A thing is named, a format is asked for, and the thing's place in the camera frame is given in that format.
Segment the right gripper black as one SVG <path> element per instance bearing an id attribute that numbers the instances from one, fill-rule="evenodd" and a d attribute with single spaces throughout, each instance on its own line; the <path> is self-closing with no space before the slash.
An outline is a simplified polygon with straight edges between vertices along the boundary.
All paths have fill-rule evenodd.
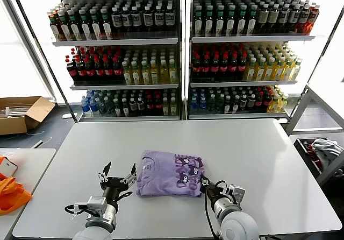
<path id="1" fill-rule="evenodd" d="M 203 176 L 201 179 L 201 188 L 204 188 L 206 185 L 206 195 L 210 200 L 218 200 L 222 198 L 222 193 L 220 189 L 212 182 L 209 181 L 209 179 L 206 176 Z"/>

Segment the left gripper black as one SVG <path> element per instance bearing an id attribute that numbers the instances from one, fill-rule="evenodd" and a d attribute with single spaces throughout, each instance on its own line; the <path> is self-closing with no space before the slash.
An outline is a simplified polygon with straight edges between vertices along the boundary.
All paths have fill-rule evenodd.
<path id="1" fill-rule="evenodd" d="M 101 183 L 101 189 L 104 191 L 103 197 L 107 201 L 118 202 L 133 193 L 129 191 L 129 186 L 132 186 L 137 181 L 136 163 L 133 164 L 129 175 L 124 178 L 108 177 L 110 167 L 111 162 L 103 168 L 102 172 L 98 173 L 98 178 Z"/>

